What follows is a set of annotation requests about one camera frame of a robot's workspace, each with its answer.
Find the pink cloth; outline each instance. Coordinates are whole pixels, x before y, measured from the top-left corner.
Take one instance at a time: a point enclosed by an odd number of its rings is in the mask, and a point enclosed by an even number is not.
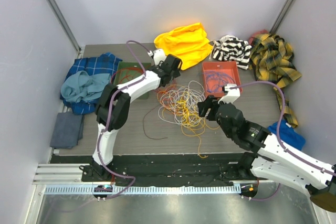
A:
[[[251,43],[252,43],[253,39],[256,37],[256,35],[258,35],[258,34],[267,34],[267,33],[268,33],[268,30],[266,30],[266,29],[255,32],[255,33],[252,34],[251,37],[248,39],[248,43],[251,45]]]

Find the blue plaid cloth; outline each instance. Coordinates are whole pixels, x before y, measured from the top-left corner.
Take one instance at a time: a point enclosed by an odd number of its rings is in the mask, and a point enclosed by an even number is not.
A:
[[[102,54],[99,57],[76,59],[75,63],[69,69],[65,79],[68,79],[69,76],[72,76],[82,70],[86,71],[90,76],[98,73],[109,73],[113,75],[117,71],[120,61],[122,61],[122,59],[117,58],[110,52]],[[98,102],[98,99],[95,99],[87,102],[81,101],[77,103],[70,103],[66,102],[62,95],[60,98],[63,100],[65,106],[71,107],[72,112],[75,115],[84,115],[94,112],[95,105]]]

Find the gray floor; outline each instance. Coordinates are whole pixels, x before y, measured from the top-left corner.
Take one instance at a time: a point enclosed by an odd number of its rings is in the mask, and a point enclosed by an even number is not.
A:
[[[150,49],[155,49],[153,44],[146,44]],[[143,62],[150,62],[146,51],[138,45],[132,45],[134,52]],[[84,57],[99,56],[104,52],[111,52],[125,62],[135,62],[125,44],[119,45],[87,45]],[[177,84],[186,85],[191,80],[202,82],[202,64],[182,71],[177,78]],[[239,69],[241,83],[254,81],[253,73],[250,70]],[[129,117],[126,124],[119,131],[113,153],[122,154],[173,154],[173,153],[197,153],[199,139],[187,137],[181,132],[178,125],[169,124],[159,119],[157,109],[153,110],[145,119],[145,129],[150,137],[164,140],[152,140],[145,136],[142,128],[142,119],[145,114],[158,105],[156,93],[151,92],[146,100],[136,100],[131,104]],[[278,120],[279,109],[272,87],[259,84],[244,88],[241,97],[235,102],[235,106],[242,110],[247,120],[256,122],[262,126],[269,126]],[[83,139],[78,146],[70,150],[60,150],[59,155],[92,155],[97,140],[97,123],[94,114],[86,115],[84,121]],[[224,133],[218,130],[209,130],[201,135],[202,153],[218,152],[243,152],[236,144],[228,139]]]
[[[261,183],[257,196],[268,197],[275,187],[274,183]],[[134,195],[92,201],[70,213],[59,211],[76,209],[91,199],[90,195],[46,195],[37,223],[318,223],[309,199],[286,186],[263,202],[241,199],[236,194]]]

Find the yellow wire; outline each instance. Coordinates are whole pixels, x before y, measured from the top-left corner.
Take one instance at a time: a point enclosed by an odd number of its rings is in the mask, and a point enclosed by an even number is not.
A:
[[[188,136],[188,137],[197,136],[200,140],[200,143],[198,144],[198,156],[200,158],[207,158],[208,157],[207,155],[202,156],[201,153],[200,153],[200,148],[201,148],[201,144],[202,144],[202,139],[201,139],[200,135],[202,135],[205,132],[205,127],[209,128],[211,130],[216,130],[216,129],[219,128],[219,126],[217,128],[211,128],[210,126],[208,126],[205,122],[205,119],[200,118],[198,116],[198,113],[196,111],[196,108],[197,108],[196,105],[193,106],[194,111],[189,110],[189,108],[187,106],[187,102],[188,102],[189,98],[191,97],[191,94],[188,91],[183,91],[182,94],[180,95],[181,98],[178,99],[177,101],[174,101],[171,94],[166,92],[169,89],[169,87],[171,87],[171,86],[168,86],[165,90],[159,91],[156,95],[158,101],[160,102],[160,104],[163,107],[163,110],[161,112],[162,113],[162,118],[165,119],[164,111],[166,111],[166,110],[169,111],[172,114],[175,114],[176,116],[180,116],[181,117],[181,131],[182,131],[182,133],[185,136]],[[162,100],[161,97],[163,97],[165,94],[167,94],[167,97],[164,97],[164,100]],[[183,128],[187,128],[189,131],[192,131],[194,133],[194,135],[186,134],[183,131]]]

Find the black and white striped cloth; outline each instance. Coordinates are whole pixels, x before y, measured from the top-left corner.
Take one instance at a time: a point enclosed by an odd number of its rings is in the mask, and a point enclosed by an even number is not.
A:
[[[247,41],[238,39],[233,35],[225,35],[214,41],[211,57],[220,61],[237,62],[237,67],[248,69],[252,46]]]

